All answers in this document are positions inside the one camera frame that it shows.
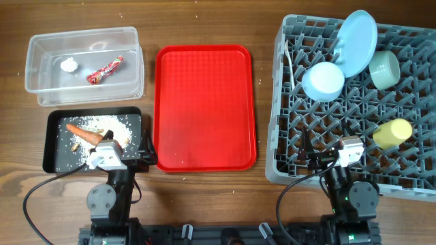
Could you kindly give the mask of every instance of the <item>carrot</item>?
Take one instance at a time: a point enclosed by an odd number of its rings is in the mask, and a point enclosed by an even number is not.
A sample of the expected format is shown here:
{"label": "carrot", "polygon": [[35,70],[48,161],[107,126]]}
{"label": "carrot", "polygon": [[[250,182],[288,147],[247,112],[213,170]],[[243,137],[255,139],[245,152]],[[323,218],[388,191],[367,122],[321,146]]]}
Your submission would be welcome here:
{"label": "carrot", "polygon": [[103,139],[103,136],[98,133],[86,131],[71,124],[67,124],[67,129],[94,146],[98,145],[98,143]]}

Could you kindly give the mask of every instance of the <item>red wrapper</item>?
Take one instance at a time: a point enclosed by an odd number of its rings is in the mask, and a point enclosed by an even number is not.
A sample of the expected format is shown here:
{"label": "red wrapper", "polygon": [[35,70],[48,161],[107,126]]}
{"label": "red wrapper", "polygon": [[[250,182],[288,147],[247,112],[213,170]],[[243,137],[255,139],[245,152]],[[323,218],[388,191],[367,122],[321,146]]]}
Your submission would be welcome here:
{"label": "red wrapper", "polygon": [[99,69],[98,71],[92,73],[91,75],[87,76],[87,80],[90,84],[99,84],[100,80],[102,78],[105,78],[111,74],[113,74],[116,69],[118,69],[118,66],[120,65],[121,61],[123,61],[123,57],[118,56],[113,62],[111,62],[109,65]]}

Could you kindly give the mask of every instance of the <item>gray dish rack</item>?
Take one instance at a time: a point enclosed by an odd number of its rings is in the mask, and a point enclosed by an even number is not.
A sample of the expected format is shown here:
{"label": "gray dish rack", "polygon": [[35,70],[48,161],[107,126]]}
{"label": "gray dish rack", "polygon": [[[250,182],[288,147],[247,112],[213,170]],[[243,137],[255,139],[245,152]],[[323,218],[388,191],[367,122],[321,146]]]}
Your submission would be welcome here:
{"label": "gray dish rack", "polygon": [[[341,121],[347,120],[367,145],[361,162],[352,167],[353,176],[375,181],[386,196],[436,201],[436,30],[377,24],[376,51],[396,54],[401,68],[399,83],[379,91],[367,67],[346,78],[338,99],[313,101],[302,90],[302,75],[316,63],[338,59],[333,50],[343,21],[293,14],[283,19],[275,38],[266,177],[277,184],[289,184],[311,174],[307,163],[295,162],[303,126],[309,129],[314,149],[323,151],[343,135]],[[284,56],[286,39],[291,43],[290,52],[293,50],[293,91]],[[408,120],[413,135],[400,146],[382,150],[371,134],[378,125],[395,118]],[[319,188],[318,181],[314,177],[302,185]]]}

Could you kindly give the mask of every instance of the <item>wood grain surface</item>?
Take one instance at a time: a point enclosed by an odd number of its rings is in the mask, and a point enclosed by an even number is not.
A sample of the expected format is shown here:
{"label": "wood grain surface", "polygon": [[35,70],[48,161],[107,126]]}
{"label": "wood grain surface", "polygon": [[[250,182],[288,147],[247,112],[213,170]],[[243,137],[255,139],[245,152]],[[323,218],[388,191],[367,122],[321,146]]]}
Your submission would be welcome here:
{"label": "wood grain surface", "polygon": [[[56,109],[134,105],[153,115],[155,56],[170,44],[242,44],[253,59],[258,160],[244,172],[138,174],[144,196],[131,216],[142,224],[277,224],[275,203],[284,186],[265,179],[267,125],[273,83],[274,38],[283,17],[304,14],[346,18],[364,9],[378,23],[436,28],[434,1],[130,1],[3,0],[0,3],[0,244],[43,244],[22,213],[23,197],[51,175],[42,171],[49,113]],[[43,108],[24,88],[27,48],[42,33],[132,26],[146,61],[145,96],[133,101]],[[86,196],[104,173],[77,175],[42,187],[29,214],[55,244],[77,244],[91,224]],[[317,189],[296,187],[285,196],[285,221],[318,221],[330,204]],[[382,197],[377,209],[384,244],[436,244],[436,205]]]}

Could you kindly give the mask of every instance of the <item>black cable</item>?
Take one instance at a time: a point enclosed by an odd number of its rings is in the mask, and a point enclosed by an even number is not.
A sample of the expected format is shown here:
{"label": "black cable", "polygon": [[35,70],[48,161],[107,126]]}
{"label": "black cable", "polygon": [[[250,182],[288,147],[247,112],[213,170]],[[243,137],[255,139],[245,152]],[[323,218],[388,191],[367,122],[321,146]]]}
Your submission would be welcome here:
{"label": "black cable", "polygon": [[131,201],[130,204],[138,203],[139,201],[141,201],[141,198],[142,198],[141,188],[139,188],[139,185],[138,185],[138,183],[136,182],[135,179],[134,179],[134,184],[135,184],[137,190],[139,191],[139,199],[136,200],[136,201]]}
{"label": "black cable", "polygon": [[286,229],[285,229],[285,227],[283,226],[283,223],[281,222],[281,219],[280,219],[280,203],[281,203],[281,200],[283,199],[283,196],[287,193],[287,191],[288,190],[290,190],[293,186],[295,186],[296,184],[299,184],[299,183],[301,183],[301,182],[303,182],[303,181],[305,181],[305,180],[308,180],[308,179],[310,179],[310,178],[312,178],[312,177],[314,177],[314,176],[318,176],[318,175],[321,175],[321,174],[324,174],[324,173],[326,173],[326,172],[328,172],[329,170],[331,170],[333,167],[334,167],[334,165],[336,164],[336,161],[332,164],[332,165],[330,165],[329,167],[327,167],[326,169],[324,169],[324,170],[322,170],[322,171],[320,171],[320,172],[317,172],[317,173],[314,173],[314,174],[311,174],[311,175],[308,175],[308,176],[305,176],[305,177],[303,177],[303,178],[301,178],[301,179],[298,179],[298,180],[296,180],[296,181],[294,181],[293,183],[291,183],[290,185],[288,185],[282,192],[281,192],[281,194],[280,194],[280,196],[279,196],[279,198],[278,198],[278,200],[277,200],[277,205],[275,206],[275,214],[276,214],[276,216],[277,216],[277,222],[279,222],[279,226],[280,226],[280,229],[282,230],[282,232],[284,232],[284,234],[286,235],[286,237],[289,239],[289,240],[291,240],[291,243],[292,243],[292,245],[301,245],[299,242],[297,242],[287,231],[286,231]]}
{"label": "black cable", "polygon": [[321,189],[322,189],[322,191],[324,192],[324,194],[326,194],[326,196],[330,199],[330,195],[328,194],[326,188],[325,188],[324,185],[322,184],[322,178],[323,178],[323,176],[320,176],[320,186],[321,186]]}
{"label": "black cable", "polygon": [[78,172],[79,170],[81,170],[83,167],[85,167],[86,166],[86,164],[83,164],[83,165],[81,165],[80,167],[78,167],[78,168],[76,168],[76,169],[74,169],[74,170],[72,170],[72,171],[69,171],[69,172],[66,172],[66,173],[64,173],[64,174],[61,174],[61,175],[58,175],[58,176],[55,176],[55,177],[53,177],[53,178],[50,178],[50,179],[48,179],[48,180],[45,180],[45,181],[43,181],[43,182],[41,182],[41,183],[39,183],[39,184],[37,184],[35,187],[33,187],[27,194],[26,194],[26,196],[25,196],[25,200],[23,201],[23,203],[22,203],[22,211],[25,213],[25,216],[26,216],[26,219],[27,219],[27,222],[29,222],[29,225],[32,227],[32,229],[36,232],[36,234],[38,234],[39,235],[39,237],[43,240],[43,241],[45,241],[45,243],[47,243],[47,244],[50,244],[50,245],[53,245],[53,243],[51,243],[44,235],[42,235],[42,233],[41,233],[41,231],[39,231],[39,229],[37,229],[36,228],[36,226],[35,226],[35,224],[33,224],[33,222],[32,222],[32,220],[31,220],[31,218],[30,218],[30,216],[29,216],[29,213],[27,213],[27,200],[29,199],[29,197],[30,197],[30,195],[34,192],[34,191],[36,191],[38,188],[40,188],[41,186],[43,186],[43,185],[45,185],[45,184],[47,184],[47,183],[49,183],[49,182],[52,182],[53,180],[58,180],[58,179],[60,179],[60,178],[63,178],[63,177],[66,177],[66,176],[68,176],[68,175],[70,175],[70,174],[74,174],[74,173],[76,173],[76,172]]}

